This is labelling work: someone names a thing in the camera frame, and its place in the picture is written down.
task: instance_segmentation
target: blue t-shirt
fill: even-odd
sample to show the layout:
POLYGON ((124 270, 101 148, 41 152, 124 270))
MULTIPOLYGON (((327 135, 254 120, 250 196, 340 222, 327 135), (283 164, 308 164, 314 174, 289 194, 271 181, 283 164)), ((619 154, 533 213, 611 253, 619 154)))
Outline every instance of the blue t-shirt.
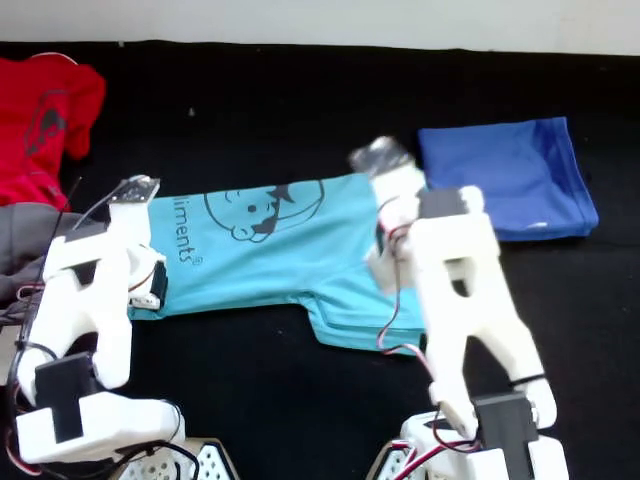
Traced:
MULTIPOLYGON (((132 319, 293 303, 320 342, 376 349, 395 295, 381 293, 365 261, 377 222, 366 176, 157 198, 149 213, 169 290, 160 312, 132 310, 132 319)), ((415 290, 400 305, 385 344, 417 344, 415 290)))

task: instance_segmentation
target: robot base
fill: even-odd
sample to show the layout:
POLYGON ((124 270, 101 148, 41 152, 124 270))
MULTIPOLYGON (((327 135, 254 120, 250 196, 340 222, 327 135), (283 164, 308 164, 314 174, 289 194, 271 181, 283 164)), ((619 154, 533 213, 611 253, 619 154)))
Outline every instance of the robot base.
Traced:
MULTIPOLYGON (((433 422, 446 443, 464 440, 449 427, 445 420, 436 418, 436 412, 416 415, 402 426, 401 439, 415 448, 421 455, 440 447, 433 436, 433 422)), ((385 445, 372 466, 367 480, 395 480, 403 469, 409 449, 394 449, 392 443, 385 445)), ((528 443, 534 480, 568 480, 569 473, 562 444, 549 437, 540 436, 528 443)), ((502 449, 479 450, 458 453, 445 450, 418 467, 407 480, 520 480, 509 477, 502 449)))
POLYGON ((32 465, 98 461, 131 445, 184 439, 180 411, 162 400, 131 400, 100 392, 80 398, 79 406, 83 435, 61 443, 56 441, 51 408, 20 415, 16 421, 22 459, 32 465))

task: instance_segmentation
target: gray cloth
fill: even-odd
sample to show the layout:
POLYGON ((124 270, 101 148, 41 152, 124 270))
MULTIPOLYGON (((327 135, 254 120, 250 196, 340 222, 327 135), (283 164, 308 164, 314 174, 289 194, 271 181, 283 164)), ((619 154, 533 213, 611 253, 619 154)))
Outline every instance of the gray cloth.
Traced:
MULTIPOLYGON (((27 305, 35 311, 41 292, 31 301, 18 300, 20 287, 40 283, 40 268, 49 248, 58 210, 42 203, 17 203, 0 207, 0 322, 18 324, 25 318, 27 305)), ((56 235, 69 231, 81 217, 63 213, 56 235)))

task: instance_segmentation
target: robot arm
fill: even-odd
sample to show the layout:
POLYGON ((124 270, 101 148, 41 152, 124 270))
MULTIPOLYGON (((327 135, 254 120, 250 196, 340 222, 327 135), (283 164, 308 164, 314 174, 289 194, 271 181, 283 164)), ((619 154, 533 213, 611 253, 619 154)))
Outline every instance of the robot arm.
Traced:
POLYGON ((159 309, 166 294, 165 258, 149 246, 148 204, 158 188, 145 176, 123 181, 109 199, 108 226, 77 228, 50 246, 42 301, 17 357, 18 383, 34 407, 16 419, 28 463, 102 460, 123 447, 183 436, 171 404, 109 391, 129 380, 129 305, 159 309), (90 332, 98 337, 95 353, 65 356, 90 332))
MULTIPOLYGON (((368 254, 374 277, 386 292, 408 286, 417 290, 428 334, 426 360, 433 379, 430 397, 453 427, 443 436, 449 435, 452 441, 485 441, 484 451, 469 454, 466 460, 475 461, 481 455, 487 458, 486 443, 491 443, 486 438, 487 431, 496 422, 508 422, 509 409, 515 409, 518 415, 524 415, 521 420, 530 428, 514 432, 516 436, 511 440, 501 438, 494 442, 494 447, 502 447, 503 458, 488 463, 495 466, 501 461, 511 476, 501 477, 494 472, 493 478, 518 478, 517 470, 528 468, 523 465, 527 462, 533 462, 535 470, 529 472, 534 476, 527 478, 546 478, 543 465, 548 465, 546 460, 552 457, 557 474, 553 478, 563 478, 566 465, 564 454, 558 455, 559 442, 552 441, 553 446, 545 447, 545 453, 535 450, 541 445, 536 443, 537 429, 555 422, 556 404, 531 333, 511 300, 481 191, 476 187, 428 191, 415 160, 390 138, 380 138, 357 150, 350 160, 356 171, 369 176, 378 203, 378 242, 368 254), (523 393, 521 398, 495 397, 490 408, 482 403, 485 400, 472 401, 462 368, 469 336, 487 346, 514 388, 523 393), (527 410, 524 414, 522 405, 527 410), (509 441, 534 445, 530 458, 509 457, 511 447, 504 444, 509 441)), ((419 453, 440 446, 432 430, 424 427, 424 420, 408 421, 403 427, 403 436, 414 442, 419 453)), ((455 464, 456 469, 447 463, 446 456, 442 458, 434 458, 431 466, 444 462, 451 467, 438 469, 444 478, 483 479, 482 475, 490 471, 480 464, 470 466, 464 462, 464 467, 460 462, 455 464)))

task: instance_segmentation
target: red t-shirt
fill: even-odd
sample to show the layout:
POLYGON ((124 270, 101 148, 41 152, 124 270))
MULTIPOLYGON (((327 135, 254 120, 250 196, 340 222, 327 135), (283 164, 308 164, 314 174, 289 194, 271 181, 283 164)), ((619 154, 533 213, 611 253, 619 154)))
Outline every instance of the red t-shirt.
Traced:
POLYGON ((105 94, 91 67, 61 54, 0 59, 0 206, 37 202, 65 208, 63 152, 80 160, 105 94))

